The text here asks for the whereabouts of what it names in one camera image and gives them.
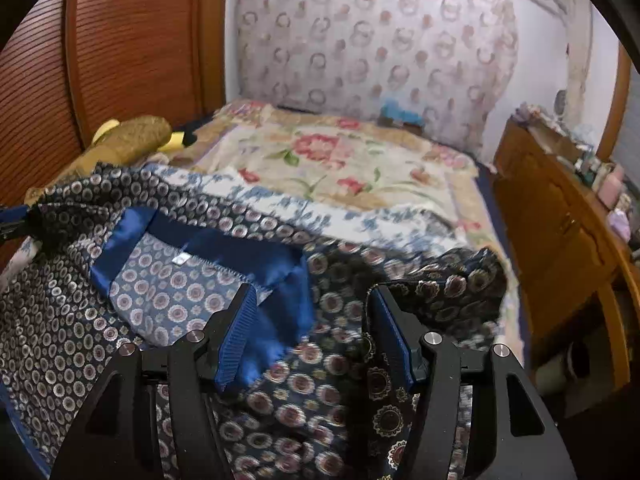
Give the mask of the navy patterned silk garment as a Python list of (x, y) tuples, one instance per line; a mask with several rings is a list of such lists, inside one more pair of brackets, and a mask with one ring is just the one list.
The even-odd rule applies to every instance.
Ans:
[(1, 295), (1, 404), (44, 466), (120, 346), (170, 346), (246, 283), (256, 321), (213, 400), (235, 477), (393, 479), (419, 397), (371, 335), (368, 297), (386, 285), (416, 321), (483, 350), (508, 284), (486, 248), (352, 244), (145, 169), (97, 169), (38, 208), (40, 252)]

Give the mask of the wooden dresser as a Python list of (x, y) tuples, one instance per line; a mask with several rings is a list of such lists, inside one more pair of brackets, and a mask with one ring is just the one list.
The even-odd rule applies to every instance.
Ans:
[(639, 359), (639, 270), (629, 248), (606, 223), (596, 194), (514, 120), (506, 122), (495, 167), (495, 198), (518, 268), (533, 353), (598, 300), (613, 387), (625, 387)]

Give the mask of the pink bottle on dresser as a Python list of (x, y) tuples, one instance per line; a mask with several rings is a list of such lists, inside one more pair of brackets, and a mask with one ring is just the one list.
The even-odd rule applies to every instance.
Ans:
[(617, 204), (624, 182), (624, 168), (616, 164), (603, 179), (598, 191), (600, 202), (611, 210)]

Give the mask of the yellow plush toy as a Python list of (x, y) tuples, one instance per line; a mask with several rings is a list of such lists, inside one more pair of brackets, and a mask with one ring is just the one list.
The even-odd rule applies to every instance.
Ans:
[[(105, 133), (109, 132), (118, 125), (119, 121), (117, 119), (109, 119), (107, 122), (104, 122), (99, 126), (98, 130), (96, 130), (96, 133), (93, 135), (92, 142), (98, 142)], [(186, 133), (184, 131), (173, 132), (171, 133), (169, 141), (160, 146), (157, 151), (162, 153), (170, 153), (182, 150), (186, 146), (186, 144), (184, 144), (184, 140), (186, 140)]]

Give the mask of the floral bed quilt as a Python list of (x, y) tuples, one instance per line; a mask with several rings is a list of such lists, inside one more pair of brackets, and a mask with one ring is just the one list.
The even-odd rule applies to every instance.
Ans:
[(405, 252), (508, 248), (490, 171), (407, 131), (236, 100), (194, 136), (139, 165), (341, 240)]

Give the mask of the blue box on bed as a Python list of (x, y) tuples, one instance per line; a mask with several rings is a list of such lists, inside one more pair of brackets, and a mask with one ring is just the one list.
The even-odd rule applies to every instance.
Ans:
[(387, 100), (383, 104), (380, 117), (391, 122), (398, 122), (398, 124), (414, 125), (419, 128), (424, 126), (424, 119), (420, 114), (412, 110), (405, 110), (396, 100)]

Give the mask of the wooden louvered wardrobe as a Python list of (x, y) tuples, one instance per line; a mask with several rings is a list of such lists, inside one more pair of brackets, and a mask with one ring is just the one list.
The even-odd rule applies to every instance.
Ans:
[(226, 0), (37, 0), (1, 50), (1, 200), (18, 204), (111, 118), (224, 104)]

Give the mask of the patterned fabric headboard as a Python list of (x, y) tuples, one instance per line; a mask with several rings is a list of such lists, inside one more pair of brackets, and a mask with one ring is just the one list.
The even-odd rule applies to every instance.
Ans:
[(317, 114), (416, 116), (472, 155), (518, 60), (512, 0), (236, 0), (240, 91)]

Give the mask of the cream lace curtain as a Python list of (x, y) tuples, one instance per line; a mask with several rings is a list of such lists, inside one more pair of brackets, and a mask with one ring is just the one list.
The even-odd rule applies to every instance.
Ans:
[(582, 122), (592, 45), (590, 0), (566, 1), (567, 85), (564, 122), (574, 128)]

